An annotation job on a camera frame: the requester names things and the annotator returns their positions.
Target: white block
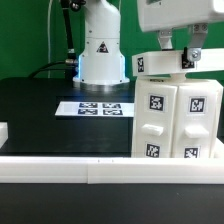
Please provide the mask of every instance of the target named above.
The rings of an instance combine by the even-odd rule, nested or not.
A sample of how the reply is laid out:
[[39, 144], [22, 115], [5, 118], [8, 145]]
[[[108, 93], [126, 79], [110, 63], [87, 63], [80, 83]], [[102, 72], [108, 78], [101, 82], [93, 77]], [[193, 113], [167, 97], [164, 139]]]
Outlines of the white block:
[[[165, 89], [172, 88], [176, 91], [174, 98], [165, 93]], [[151, 93], [166, 95], [167, 120], [167, 111], [146, 110], [146, 99]], [[222, 93], [223, 87], [215, 80], [138, 77], [132, 157], [150, 157], [147, 144], [151, 144], [153, 153], [161, 146], [162, 152], [172, 150], [175, 158], [214, 157]]]
[[137, 80], [132, 157], [170, 157], [176, 93], [175, 86]]
[[217, 133], [218, 89], [213, 82], [179, 86], [173, 157], [209, 158]]
[[5, 122], [0, 122], [0, 148], [8, 139], [8, 125]]

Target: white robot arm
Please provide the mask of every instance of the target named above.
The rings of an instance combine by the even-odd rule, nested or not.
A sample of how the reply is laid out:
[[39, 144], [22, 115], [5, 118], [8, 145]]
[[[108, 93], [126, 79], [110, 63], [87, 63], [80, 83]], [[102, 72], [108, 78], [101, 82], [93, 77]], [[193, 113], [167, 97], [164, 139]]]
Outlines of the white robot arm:
[[223, 0], [138, 0], [142, 31], [158, 31], [224, 20]]
[[189, 26], [191, 40], [185, 51], [149, 52], [133, 57], [134, 75], [224, 69], [223, 49], [201, 50], [208, 33], [207, 24], [224, 21], [223, 0], [138, 0], [138, 16], [143, 32], [158, 32], [162, 49], [172, 49], [172, 29]]
[[106, 0], [87, 0], [84, 8], [85, 50], [74, 85], [105, 91], [122, 88], [129, 79], [120, 52], [120, 12]]

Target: black cable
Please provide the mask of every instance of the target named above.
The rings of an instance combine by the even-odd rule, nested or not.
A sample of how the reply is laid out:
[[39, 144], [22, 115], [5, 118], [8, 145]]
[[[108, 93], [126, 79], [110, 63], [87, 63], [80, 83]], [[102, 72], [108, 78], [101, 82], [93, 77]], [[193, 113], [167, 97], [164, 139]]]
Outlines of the black cable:
[[29, 79], [32, 79], [36, 76], [36, 74], [38, 74], [41, 70], [44, 70], [46, 68], [49, 68], [51, 66], [54, 66], [54, 65], [62, 65], [62, 64], [65, 64], [64, 61], [56, 61], [56, 62], [51, 62], [51, 63], [48, 63], [42, 67], [40, 67], [39, 69], [37, 69], [36, 71], [32, 72], [31, 74], [28, 75], [28, 78]]
[[65, 70], [72, 70], [72, 68], [48, 68], [48, 69], [40, 69], [35, 75], [37, 75], [40, 72], [47, 72], [47, 71], [65, 71]]
[[63, 16], [65, 21], [65, 29], [67, 35], [67, 45], [68, 49], [74, 49], [73, 40], [72, 40], [72, 29], [69, 17], [69, 9], [63, 9]]

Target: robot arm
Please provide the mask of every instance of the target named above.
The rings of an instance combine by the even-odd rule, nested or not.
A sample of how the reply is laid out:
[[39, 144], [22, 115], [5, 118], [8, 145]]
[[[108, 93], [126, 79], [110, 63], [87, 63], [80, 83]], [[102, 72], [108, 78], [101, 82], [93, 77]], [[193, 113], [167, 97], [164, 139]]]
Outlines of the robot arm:
[[143, 32], [224, 20], [223, 0], [138, 0]]
[[223, 0], [137, 0], [143, 32], [156, 31], [162, 49], [172, 49], [172, 29], [188, 26], [184, 51], [148, 52], [133, 57], [134, 75], [186, 74], [223, 70], [224, 50], [201, 50], [208, 23], [224, 21]]
[[188, 61], [195, 62], [201, 59], [201, 48], [208, 33], [207, 23], [224, 20], [224, 1], [138, 0], [138, 16], [143, 32], [159, 31], [162, 49], [172, 48], [172, 29], [189, 26], [191, 41], [185, 56]]

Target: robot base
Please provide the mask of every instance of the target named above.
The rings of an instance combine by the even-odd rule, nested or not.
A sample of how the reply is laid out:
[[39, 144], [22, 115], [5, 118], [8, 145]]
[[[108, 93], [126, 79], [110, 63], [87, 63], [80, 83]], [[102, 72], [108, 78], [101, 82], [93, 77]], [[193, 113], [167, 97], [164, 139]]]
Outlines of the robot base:
[[74, 78], [73, 87], [88, 90], [88, 91], [112, 92], [112, 91], [117, 91], [122, 89], [128, 89], [129, 79], [126, 78], [121, 83], [101, 85], [101, 84], [85, 83], [85, 82], [82, 82], [79, 78]]

